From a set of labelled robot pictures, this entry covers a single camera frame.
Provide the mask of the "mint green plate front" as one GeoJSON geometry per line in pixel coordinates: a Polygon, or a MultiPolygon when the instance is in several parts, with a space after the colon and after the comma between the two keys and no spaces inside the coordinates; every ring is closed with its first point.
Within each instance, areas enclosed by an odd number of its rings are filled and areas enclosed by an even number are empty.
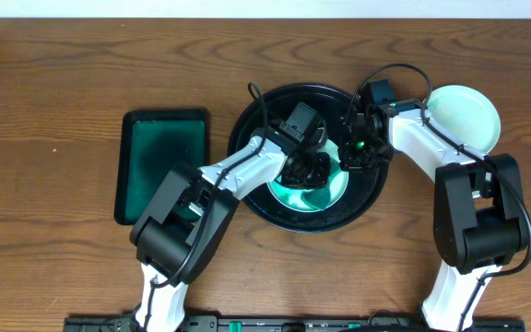
{"type": "Polygon", "coordinates": [[[431,118],[470,147],[491,152],[501,134],[501,119],[492,102],[478,90],[449,85],[433,91],[431,118]]]}

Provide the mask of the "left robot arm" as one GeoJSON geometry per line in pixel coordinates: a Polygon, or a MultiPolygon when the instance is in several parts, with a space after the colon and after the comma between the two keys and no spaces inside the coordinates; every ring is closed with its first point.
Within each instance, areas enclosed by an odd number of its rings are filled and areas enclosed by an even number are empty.
{"type": "Polygon", "coordinates": [[[248,143],[225,160],[168,172],[135,223],[130,241],[144,276],[134,315],[139,331],[174,331],[183,322],[189,285],[218,249],[241,200],[276,179],[319,188],[330,176],[325,120],[298,103],[285,120],[265,118],[248,143]]]}

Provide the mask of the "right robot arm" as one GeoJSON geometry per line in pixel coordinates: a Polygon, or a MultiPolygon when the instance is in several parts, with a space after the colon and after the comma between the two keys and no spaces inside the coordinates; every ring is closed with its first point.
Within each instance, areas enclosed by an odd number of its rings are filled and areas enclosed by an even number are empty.
{"type": "Polygon", "coordinates": [[[467,331],[490,281],[525,268],[507,267],[516,253],[531,255],[518,163],[490,155],[501,133],[495,106],[461,85],[432,90],[425,101],[400,101],[384,79],[358,87],[345,121],[344,171],[384,178],[400,152],[432,180],[433,240],[442,262],[421,312],[432,330],[467,331]]]}

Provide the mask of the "mint green plate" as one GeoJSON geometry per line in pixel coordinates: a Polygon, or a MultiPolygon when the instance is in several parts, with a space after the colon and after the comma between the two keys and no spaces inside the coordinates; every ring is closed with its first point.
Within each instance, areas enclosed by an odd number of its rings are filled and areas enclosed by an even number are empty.
{"type": "Polygon", "coordinates": [[[449,85],[433,91],[431,118],[470,147],[491,152],[501,134],[501,119],[492,102],[478,90],[449,85]]]}
{"type": "MultiPolygon", "coordinates": [[[[348,187],[348,172],[344,172],[340,169],[337,150],[337,145],[331,140],[327,140],[325,145],[319,149],[319,152],[327,153],[330,157],[330,176],[327,185],[323,188],[328,188],[331,190],[331,195],[333,198],[332,205],[334,205],[341,198],[341,196],[345,193],[348,187]]],[[[268,183],[267,187],[273,197],[286,208],[303,213],[314,213],[322,211],[303,211],[292,206],[292,201],[300,190],[312,189],[287,188],[281,184],[280,176],[278,176],[278,178],[274,182],[268,183]]]]}

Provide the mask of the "green scrubbing sponge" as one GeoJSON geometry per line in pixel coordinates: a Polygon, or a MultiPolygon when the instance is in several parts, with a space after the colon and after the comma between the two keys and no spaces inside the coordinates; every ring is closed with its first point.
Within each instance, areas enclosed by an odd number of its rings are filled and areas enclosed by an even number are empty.
{"type": "Polygon", "coordinates": [[[328,188],[300,190],[292,201],[292,206],[303,211],[320,211],[333,203],[331,190],[328,188]]]}

